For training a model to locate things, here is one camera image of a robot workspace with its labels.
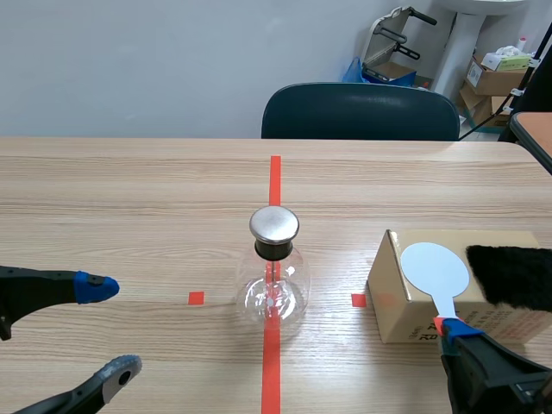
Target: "white paddle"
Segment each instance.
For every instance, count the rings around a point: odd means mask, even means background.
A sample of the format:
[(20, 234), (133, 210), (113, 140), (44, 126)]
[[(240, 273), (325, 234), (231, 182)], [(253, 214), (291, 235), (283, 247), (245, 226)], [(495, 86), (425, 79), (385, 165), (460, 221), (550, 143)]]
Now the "white paddle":
[(431, 296), (439, 317), (456, 317), (453, 298), (469, 284), (460, 257), (435, 243), (416, 243), (402, 253), (400, 265), (408, 281)]

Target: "cardboard boxes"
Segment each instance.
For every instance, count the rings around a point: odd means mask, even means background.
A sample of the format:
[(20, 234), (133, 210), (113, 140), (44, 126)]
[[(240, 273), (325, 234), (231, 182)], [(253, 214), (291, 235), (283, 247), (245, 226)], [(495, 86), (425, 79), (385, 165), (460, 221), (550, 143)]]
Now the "cardboard boxes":
[(467, 70), (466, 83), (476, 95), (507, 97), (524, 78), (525, 70), (494, 72), (481, 65), (481, 59), (472, 58)]
[(436, 342), (433, 324), (436, 307), (431, 297), (416, 289), (403, 275), (400, 256), (411, 244), (434, 242), (453, 251), (470, 272), (468, 288), (455, 298), (458, 317), (483, 329), (502, 343), (525, 343), (552, 324), (543, 311), (495, 307), (485, 300), (467, 262), (466, 247), (519, 246), (538, 248), (529, 232), (479, 230), (387, 230), (368, 277), (370, 295), (384, 343)]
[[(519, 87), (524, 75), (525, 70), (494, 72), (484, 67), (480, 58), (473, 57), (466, 82), (460, 91), (460, 112), (467, 118), (469, 126), (473, 128), (479, 125), (496, 112), (511, 90)], [(510, 111), (507, 110), (485, 123), (478, 131), (500, 134), (509, 119)]]
[[(476, 95), (467, 84), (464, 84), (460, 90), (460, 96), (464, 105), (462, 114), (467, 118), (471, 128), (479, 125), (491, 114), (495, 113), (506, 99), (506, 97)], [(510, 112), (510, 110), (506, 110), (502, 114), (495, 116), (491, 121), (483, 124), (480, 132), (500, 133), (510, 119)]]
[(386, 62), (370, 68), (374, 74), (365, 75), (371, 84), (413, 86), (416, 71), (395, 62)]

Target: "sink pedestal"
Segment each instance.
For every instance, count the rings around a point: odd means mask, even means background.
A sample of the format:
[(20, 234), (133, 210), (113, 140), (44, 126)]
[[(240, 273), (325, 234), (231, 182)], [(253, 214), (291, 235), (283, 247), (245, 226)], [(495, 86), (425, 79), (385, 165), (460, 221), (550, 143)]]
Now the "sink pedestal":
[(485, 16), (456, 15), (455, 28), (448, 39), (445, 54), (437, 70), (431, 90), (444, 95), (453, 102), (458, 96), (467, 66), (474, 53)]

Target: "white sink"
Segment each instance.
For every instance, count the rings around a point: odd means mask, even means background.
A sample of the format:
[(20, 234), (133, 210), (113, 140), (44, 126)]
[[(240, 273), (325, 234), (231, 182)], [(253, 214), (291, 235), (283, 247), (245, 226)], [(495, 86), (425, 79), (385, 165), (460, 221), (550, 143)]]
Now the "white sink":
[(515, 13), (530, 0), (436, 0), (456, 15), (455, 27), (431, 90), (456, 100), (486, 16)]
[(441, 6), (466, 15), (509, 15), (529, 0), (437, 0)]

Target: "blue gripper tip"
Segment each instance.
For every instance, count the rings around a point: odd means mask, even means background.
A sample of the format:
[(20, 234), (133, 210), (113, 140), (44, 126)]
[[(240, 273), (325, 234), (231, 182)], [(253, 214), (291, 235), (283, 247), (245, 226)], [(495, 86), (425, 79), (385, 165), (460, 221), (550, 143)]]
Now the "blue gripper tip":
[(113, 298), (119, 292), (119, 284), (115, 279), (100, 278), (103, 283), (90, 280), (87, 272), (77, 272), (74, 281), (75, 300), (78, 304), (89, 304), (91, 302), (103, 302)]

